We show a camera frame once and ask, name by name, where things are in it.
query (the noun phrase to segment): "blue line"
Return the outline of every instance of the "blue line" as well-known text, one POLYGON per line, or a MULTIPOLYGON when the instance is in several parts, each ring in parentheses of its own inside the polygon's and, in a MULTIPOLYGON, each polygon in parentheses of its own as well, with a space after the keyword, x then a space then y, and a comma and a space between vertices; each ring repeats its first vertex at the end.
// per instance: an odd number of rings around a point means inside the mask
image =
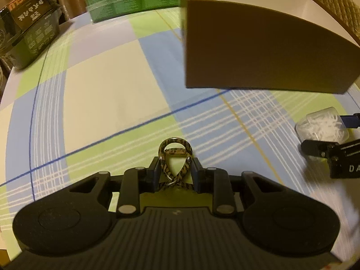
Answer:
POLYGON ((138 124, 138 125, 136 125, 136 126, 133 126, 133 127, 131 127, 131 128, 127 128, 127 129, 125 129, 125 130, 116 132, 116 133, 114 133, 114 134, 112 134, 112 135, 110 135, 110 136, 108 136, 108 137, 105 137, 105 138, 103 138, 103 139, 100 139, 100 140, 98 140, 98 141, 96 141, 96 142, 93 142, 93 143, 91 143, 91 144, 89 144, 89 145, 86 145, 86 146, 84 146, 84 147, 82 147, 82 148, 79 148, 79 149, 77 149, 77 150, 74 150, 74 151, 72 151, 72 152, 69 152, 68 154, 65 154, 65 155, 60 156, 60 157, 58 157, 58 158, 56 158, 56 159, 53 159, 53 160, 51 160, 51 161, 49 161, 49 162, 47 162, 47 163, 44 163, 44 164, 42 164, 42 165, 40 165, 40 166, 38 166, 38 167, 35 167, 35 168, 33 168, 33 169, 30 169, 29 171, 24 172, 23 174, 15 177, 15 178, 12 178, 11 180, 6 181, 5 183, 2 183, 2 184, 0 185, 0 187, 4 186, 4 185, 6 185, 6 184, 8 184, 8 183, 10 183, 10 182, 12 182, 12 181, 17 180, 18 178, 21 178, 21 177, 23 177, 23 176, 26 176, 26 175, 29 174, 29 173, 31 174, 32 172, 36 171, 37 169, 41 169, 41 168, 43 168, 43 167, 45 167, 45 166, 48 166, 49 164, 52 164, 52 163, 57 162, 57 161, 59 161, 59 160, 62 160, 62 159, 64 159, 64 158, 68 157, 68 156, 71 156, 71 155, 75 154, 75 153, 78 153, 78 152, 80 152, 80 151, 83 151, 83 150, 86 150, 86 149, 88 149, 88 148, 90 148, 90 147, 93 147, 93 146, 95 146, 95 145, 97 145, 97 144, 100 144, 100 143, 102 143, 102 142, 105 142, 105 141, 107 141, 107 140, 109 140, 109 139, 111 139, 111 138, 113 138, 113 137, 115 137, 115 136, 118 136, 118 135, 124 134, 124 133, 126 133, 126 132, 135 130, 135 129, 137 129, 137 128, 140 128, 140 127, 142 127, 142 126, 145 126, 145 125, 150 124, 150 123, 152 123, 152 122, 155 122, 155 121, 157 121, 157 120, 166 118, 166 117, 168 117, 168 116, 170 116, 170 115, 173 115, 173 114, 176 114, 176 113, 178 113, 178 112, 182 112, 182 111, 187 110, 187 109, 189 109, 189 108, 192 108, 192 107, 194 107, 194 106, 196 106, 196 105, 199 105, 199 104, 201 104, 201 103, 204 103, 204 102, 207 102, 207 101, 209 101, 209 100, 211 100, 211 99, 214 99, 214 98, 216 98, 216 97, 218 97, 218 96, 220 96, 220 95, 222 95, 222 94, 228 93, 229 91, 230 91, 230 90, 224 90, 224 91, 219 92, 219 93, 217 93, 217 94, 214 94, 214 95, 212 95, 212 96, 206 97, 206 98, 204 98, 204 99, 202 99, 202 100, 199 100, 199 101, 197 101, 197 102, 195 102, 195 103, 192 103, 192 104, 189 104, 189 105, 185 105, 185 106, 183 106, 182 108, 176 109, 176 110, 174 110, 174 111, 172 111, 172 112, 167 112, 166 114, 160 115, 160 116, 158 116, 158 117, 156 117, 156 118, 152 118, 152 119, 150 119, 150 120, 148 120, 148 121, 145 121, 145 122, 143 122, 143 123, 141 123, 141 124, 138 124))
MULTIPOLYGON (((50 49, 50 46, 48 47, 48 49, 46 51, 46 54, 45 54, 44 62, 43 62, 43 65, 41 67, 41 71, 40 71, 40 75, 39 75, 39 80, 37 81, 37 86, 36 86, 35 96, 34 96, 34 102, 32 104, 31 119, 30 119, 30 132, 29 132, 29 169, 30 169, 30 171, 31 171, 31 130, 32 130, 31 128, 32 128, 32 119, 34 117, 34 110, 35 110, 35 102, 36 102, 37 91, 39 89, 40 79, 41 79, 41 75, 43 74, 43 69, 44 69, 44 66, 45 66, 45 61, 46 61, 47 54, 49 53, 49 49, 50 49)), ((34 198, 34 201, 35 201, 35 193, 34 193, 34 184, 32 182, 32 174, 30 174, 30 181, 31 181, 32 197, 34 198)))

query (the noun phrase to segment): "plastic container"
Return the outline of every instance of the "plastic container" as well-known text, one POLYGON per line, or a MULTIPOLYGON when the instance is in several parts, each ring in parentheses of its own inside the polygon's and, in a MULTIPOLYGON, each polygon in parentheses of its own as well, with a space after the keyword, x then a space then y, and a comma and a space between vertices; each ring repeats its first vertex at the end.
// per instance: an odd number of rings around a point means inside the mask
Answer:
POLYGON ((300 141, 306 139, 344 143, 349 138, 339 113, 334 107, 307 114, 295 125, 300 141))
POLYGON ((12 0, 0 11, 0 57, 23 69, 59 33, 55 0, 12 0))

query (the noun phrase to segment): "ridged surface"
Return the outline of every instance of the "ridged surface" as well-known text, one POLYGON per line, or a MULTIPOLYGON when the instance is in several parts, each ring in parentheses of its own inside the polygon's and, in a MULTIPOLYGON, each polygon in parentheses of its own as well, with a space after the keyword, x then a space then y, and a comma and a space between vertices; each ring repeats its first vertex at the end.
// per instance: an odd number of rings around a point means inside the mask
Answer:
POLYGON ((330 253, 288 258, 266 252, 248 241, 234 220, 216 218, 206 208, 147 208, 137 218, 120 220, 85 252, 55 258, 23 252, 5 269, 319 270, 336 261, 330 253))

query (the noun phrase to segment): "brown cardboard box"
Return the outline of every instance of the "brown cardboard box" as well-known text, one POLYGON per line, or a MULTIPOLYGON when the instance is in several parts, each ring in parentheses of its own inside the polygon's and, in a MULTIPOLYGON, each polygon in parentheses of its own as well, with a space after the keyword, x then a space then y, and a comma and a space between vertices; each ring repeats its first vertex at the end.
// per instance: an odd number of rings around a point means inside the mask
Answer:
POLYGON ((181 0, 187 87, 344 93, 360 41, 314 0, 181 0))

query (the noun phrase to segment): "checkered fabric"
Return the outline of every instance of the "checkered fabric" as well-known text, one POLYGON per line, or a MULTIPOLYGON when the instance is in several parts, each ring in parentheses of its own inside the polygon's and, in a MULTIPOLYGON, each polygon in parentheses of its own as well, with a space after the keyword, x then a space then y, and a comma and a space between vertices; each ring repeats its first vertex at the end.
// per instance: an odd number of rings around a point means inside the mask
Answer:
MULTIPOLYGON (((177 8, 97 24, 84 14, 62 25, 62 35, 29 68, 12 71, 0 105, 0 228, 10 257, 19 253, 11 224, 23 206, 97 171, 147 167, 164 139, 181 137, 204 167, 255 171, 329 204, 342 222, 334 251, 348 258, 360 244, 359 214, 346 185, 300 154, 294 126, 330 106, 359 112, 359 89, 186 89, 179 26, 177 8)), ((189 191, 174 194, 197 206, 211 202, 189 191)), ((169 199, 177 205, 170 196, 155 202, 169 199)))

